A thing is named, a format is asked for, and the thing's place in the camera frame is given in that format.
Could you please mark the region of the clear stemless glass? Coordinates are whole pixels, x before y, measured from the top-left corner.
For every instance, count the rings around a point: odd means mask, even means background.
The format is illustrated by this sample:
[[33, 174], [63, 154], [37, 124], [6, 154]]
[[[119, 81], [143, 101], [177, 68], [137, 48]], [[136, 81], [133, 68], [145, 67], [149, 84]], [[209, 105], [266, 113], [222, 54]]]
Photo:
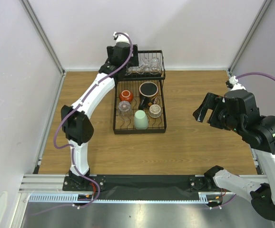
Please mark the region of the clear stemless glass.
[[131, 67], [127, 67], [126, 75], [130, 75], [130, 74], [132, 74], [132, 72], [133, 72], [133, 69]]
[[150, 61], [149, 72], [152, 75], [159, 74], [161, 71], [160, 68], [160, 59], [158, 57], [153, 57]]
[[141, 58], [139, 60], [139, 66], [137, 67], [137, 73], [138, 74], [144, 74], [147, 72], [150, 66], [150, 61], [148, 58]]

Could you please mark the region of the clear stemless glass front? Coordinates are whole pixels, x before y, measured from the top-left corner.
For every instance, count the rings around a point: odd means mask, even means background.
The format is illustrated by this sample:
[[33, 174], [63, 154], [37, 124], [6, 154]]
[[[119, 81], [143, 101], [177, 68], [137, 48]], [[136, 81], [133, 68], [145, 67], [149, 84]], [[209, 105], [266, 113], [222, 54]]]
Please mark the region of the clear stemless glass front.
[[141, 58], [139, 60], [139, 66], [137, 67], [137, 73], [138, 74], [144, 74], [147, 72], [150, 66], [150, 61], [148, 58]]

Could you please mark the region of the clear stemless glass back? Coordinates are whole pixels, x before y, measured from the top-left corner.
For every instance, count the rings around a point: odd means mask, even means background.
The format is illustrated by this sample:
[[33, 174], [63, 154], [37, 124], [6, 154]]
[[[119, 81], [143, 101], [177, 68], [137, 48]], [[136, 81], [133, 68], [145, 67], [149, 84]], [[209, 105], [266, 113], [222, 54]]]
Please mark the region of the clear stemless glass back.
[[158, 57], [153, 57], [150, 61], [149, 72], [152, 75], [159, 74], [161, 71], [160, 68], [160, 59]]

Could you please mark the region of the black skull pattern mug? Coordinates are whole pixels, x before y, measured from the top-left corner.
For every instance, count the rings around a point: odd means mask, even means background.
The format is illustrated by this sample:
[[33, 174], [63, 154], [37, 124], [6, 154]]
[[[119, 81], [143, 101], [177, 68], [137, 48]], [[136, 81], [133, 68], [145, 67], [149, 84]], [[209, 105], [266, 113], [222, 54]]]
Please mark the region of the black skull pattern mug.
[[157, 102], [158, 86], [153, 82], [144, 82], [139, 87], [139, 110], [149, 108]]

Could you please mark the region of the small orange black cup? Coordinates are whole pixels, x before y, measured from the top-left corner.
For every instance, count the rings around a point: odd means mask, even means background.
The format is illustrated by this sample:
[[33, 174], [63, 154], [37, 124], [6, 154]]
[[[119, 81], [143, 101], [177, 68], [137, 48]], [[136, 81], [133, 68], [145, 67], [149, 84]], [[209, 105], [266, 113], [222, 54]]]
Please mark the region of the small orange black cup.
[[133, 98], [134, 98], [134, 95], [129, 90], [122, 90], [119, 94], [120, 101], [127, 101], [127, 102], [131, 103]]

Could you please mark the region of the short clear glass tumbler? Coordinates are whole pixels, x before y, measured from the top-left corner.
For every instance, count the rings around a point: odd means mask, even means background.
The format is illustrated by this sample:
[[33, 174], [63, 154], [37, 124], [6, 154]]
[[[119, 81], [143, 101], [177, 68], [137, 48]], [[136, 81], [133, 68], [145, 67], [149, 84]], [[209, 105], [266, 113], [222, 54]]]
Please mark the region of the short clear glass tumbler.
[[153, 104], [149, 107], [149, 115], [152, 118], [159, 118], [162, 114], [162, 109], [159, 105]]

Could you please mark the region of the pale green cup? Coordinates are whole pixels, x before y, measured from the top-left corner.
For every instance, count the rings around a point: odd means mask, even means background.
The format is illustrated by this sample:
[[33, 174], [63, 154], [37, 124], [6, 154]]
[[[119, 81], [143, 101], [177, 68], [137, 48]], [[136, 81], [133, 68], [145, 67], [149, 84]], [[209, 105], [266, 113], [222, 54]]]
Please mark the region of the pale green cup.
[[148, 128], [148, 117], [143, 110], [137, 110], [134, 114], [134, 127], [138, 130]]

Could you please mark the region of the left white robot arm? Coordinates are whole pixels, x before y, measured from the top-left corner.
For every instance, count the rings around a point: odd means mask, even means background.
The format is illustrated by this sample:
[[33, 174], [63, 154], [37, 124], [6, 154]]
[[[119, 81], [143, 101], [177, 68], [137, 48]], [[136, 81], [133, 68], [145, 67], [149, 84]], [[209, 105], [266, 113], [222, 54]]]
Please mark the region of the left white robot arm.
[[66, 179], [79, 190], [89, 187], [88, 143], [93, 136], [94, 128], [91, 116], [115, 85], [124, 78], [130, 67], [138, 65], [138, 46], [128, 42], [118, 42], [107, 47], [108, 58], [85, 93], [71, 106], [61, 109], [62, 131], [71, 149], [71, 168]]

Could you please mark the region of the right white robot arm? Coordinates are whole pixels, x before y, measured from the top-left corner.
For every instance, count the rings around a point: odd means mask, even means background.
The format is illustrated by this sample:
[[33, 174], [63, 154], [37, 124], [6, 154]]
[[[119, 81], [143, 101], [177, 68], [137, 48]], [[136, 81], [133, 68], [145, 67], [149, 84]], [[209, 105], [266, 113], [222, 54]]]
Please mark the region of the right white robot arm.
[[203, 122], [208, 110], [212, 110], [210, 126], [235, 132], [255, 151], [268, 182], [248, 181], [216, 165], [205, 172], [205, 187], [229, 190], [250, 202], [260, 216], [275, 222], [275, 116], [261, 115], [254, 94], [244, 89], [224, 96], [207, 93], [193, 117]]

